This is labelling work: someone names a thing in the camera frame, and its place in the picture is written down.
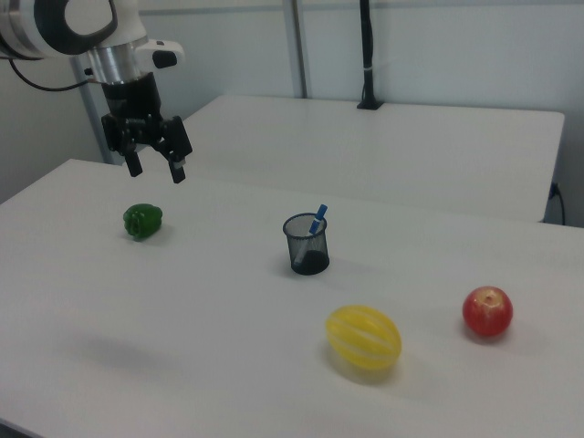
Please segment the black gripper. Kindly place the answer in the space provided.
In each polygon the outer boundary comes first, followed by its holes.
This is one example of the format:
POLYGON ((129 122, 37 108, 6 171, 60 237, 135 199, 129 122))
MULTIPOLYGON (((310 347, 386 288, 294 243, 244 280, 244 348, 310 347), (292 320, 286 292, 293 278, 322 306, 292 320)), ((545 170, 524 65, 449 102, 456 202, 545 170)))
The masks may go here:
POLYGON ((193 152, 183 120, 163 120, 154 75, 116 84, 102 84, 109 113, 101 118, 107 146, 124 158, 131 177, 142 173, 135 142, 155 142, 153 149, 168 162, 172 181, 185 179, 185 158, 193 152))

